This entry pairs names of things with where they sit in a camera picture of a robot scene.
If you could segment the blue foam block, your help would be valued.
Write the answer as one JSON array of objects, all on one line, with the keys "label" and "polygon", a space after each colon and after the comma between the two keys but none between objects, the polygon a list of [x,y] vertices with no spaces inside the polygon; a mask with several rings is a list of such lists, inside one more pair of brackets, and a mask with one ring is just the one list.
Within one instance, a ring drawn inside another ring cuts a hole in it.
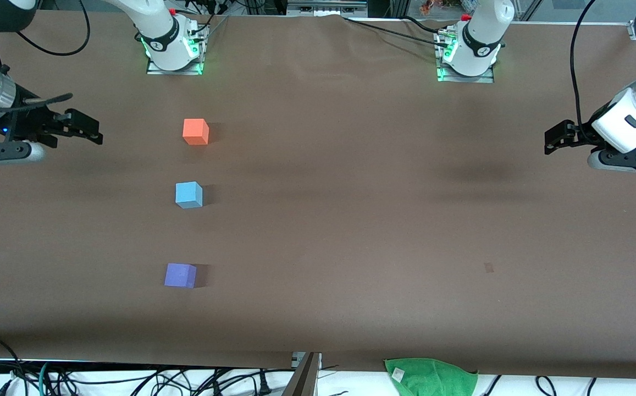
[{"label": "blue foam block", "polygon": [[183,182],[175,184],[175,203],[189,210],[204,205],[204,191],[198,182]]}]

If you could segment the orange foam block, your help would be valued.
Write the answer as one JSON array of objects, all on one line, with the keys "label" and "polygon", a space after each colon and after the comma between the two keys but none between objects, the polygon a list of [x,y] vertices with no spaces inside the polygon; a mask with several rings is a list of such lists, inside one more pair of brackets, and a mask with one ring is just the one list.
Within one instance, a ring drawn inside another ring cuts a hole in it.
[{"label": "orange foam block", "polygon": [[208,145],[209,143],[209,125],[202,118],[184,119],[184,127],[182,128],[182,138],[188,145]]}]

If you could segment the purple foam block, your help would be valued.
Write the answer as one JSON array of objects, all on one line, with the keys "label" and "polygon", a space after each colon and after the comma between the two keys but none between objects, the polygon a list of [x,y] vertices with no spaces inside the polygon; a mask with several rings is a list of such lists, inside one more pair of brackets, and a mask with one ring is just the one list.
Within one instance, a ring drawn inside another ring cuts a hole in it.
[{"label": "purple foam block", "polygon": [[197,267],[186,263],[168,263],[164,286],[193,289],[196,283]]}]

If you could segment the brown table cover sheet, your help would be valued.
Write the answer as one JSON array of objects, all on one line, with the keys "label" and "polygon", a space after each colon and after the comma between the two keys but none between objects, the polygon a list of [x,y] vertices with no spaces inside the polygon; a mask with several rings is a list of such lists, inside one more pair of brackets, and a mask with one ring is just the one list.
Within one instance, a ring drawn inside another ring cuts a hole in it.
[{"label": "brown table cover sheet", "polygon": [[[574,117],[572,25],[512,25],[495,82],[467,84],[338,16],[231,17],[202,75],[147,75],[129,18],[90,18],[74,56],[0,34],[14,80],[104,133],[0,166],[0,339],[22,359],[636,378],[636,174],[544,155]],[[195,287],[164,286],[168,263]]]}]

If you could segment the green cloth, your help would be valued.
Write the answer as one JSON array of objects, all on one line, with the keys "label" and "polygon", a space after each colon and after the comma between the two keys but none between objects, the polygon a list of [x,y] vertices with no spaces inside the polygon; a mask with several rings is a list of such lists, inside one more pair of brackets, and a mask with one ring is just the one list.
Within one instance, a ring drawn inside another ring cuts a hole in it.
[{"label": "green cloth", "polygon": [[478,372],[430,358],[386,359],[399,396],[473,396]]}]

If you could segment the grey metal beam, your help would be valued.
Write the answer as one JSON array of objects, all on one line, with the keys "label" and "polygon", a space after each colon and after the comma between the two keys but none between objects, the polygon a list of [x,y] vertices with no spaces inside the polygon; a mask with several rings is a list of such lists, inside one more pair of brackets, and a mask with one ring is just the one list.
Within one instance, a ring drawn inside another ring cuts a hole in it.
[{"label": "grey metal beam", "polygon": [[306,353],[281,396],[316,396],[316,385],[321,369],[321,361],[321,353]]}]

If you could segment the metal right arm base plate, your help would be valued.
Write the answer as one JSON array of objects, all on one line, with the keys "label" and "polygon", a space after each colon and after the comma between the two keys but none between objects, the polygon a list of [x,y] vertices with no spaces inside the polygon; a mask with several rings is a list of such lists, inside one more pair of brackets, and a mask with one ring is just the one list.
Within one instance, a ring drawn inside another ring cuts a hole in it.
[{"label": "metal right arm base plate", "polygon": [[196,58],[192,58],[188,60],[188,63],[184,65],[184,67],[174,70],[167,70],[159,67],[155,61],[162,61],[162,65],[180,65],[180,61],[185,60],[185,57],[182,56],[179,60],[174,56],[150,56],[147,53],[147,67],[146,73],[147,75],[202,75],[204,70],[204,56],[197,56]]}]

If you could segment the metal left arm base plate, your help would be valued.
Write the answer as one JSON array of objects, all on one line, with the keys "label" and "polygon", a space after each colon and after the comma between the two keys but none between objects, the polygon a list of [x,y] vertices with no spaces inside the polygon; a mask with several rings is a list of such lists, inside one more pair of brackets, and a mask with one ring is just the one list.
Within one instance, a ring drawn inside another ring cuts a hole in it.
[{"label": "metal left arm base plate", "polygon": [[494,68],[489,66],[487,70],[477,76],[466,76],[461,73],[457,73],[451,65],[441,64],[438,66],[438,81],[439,82],[453,82],[453,83],[480,83],[480,84],[493,84]]}]

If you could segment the silver metal frame rail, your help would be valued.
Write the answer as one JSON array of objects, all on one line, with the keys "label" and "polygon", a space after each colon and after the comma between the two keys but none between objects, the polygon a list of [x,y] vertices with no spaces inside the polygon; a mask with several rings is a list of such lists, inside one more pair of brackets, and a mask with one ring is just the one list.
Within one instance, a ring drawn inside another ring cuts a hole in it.
[{"label": "silver metal frame rail", "polygon": [[340,15],[367,18],[367,0],[287,0],[287,16]]}]

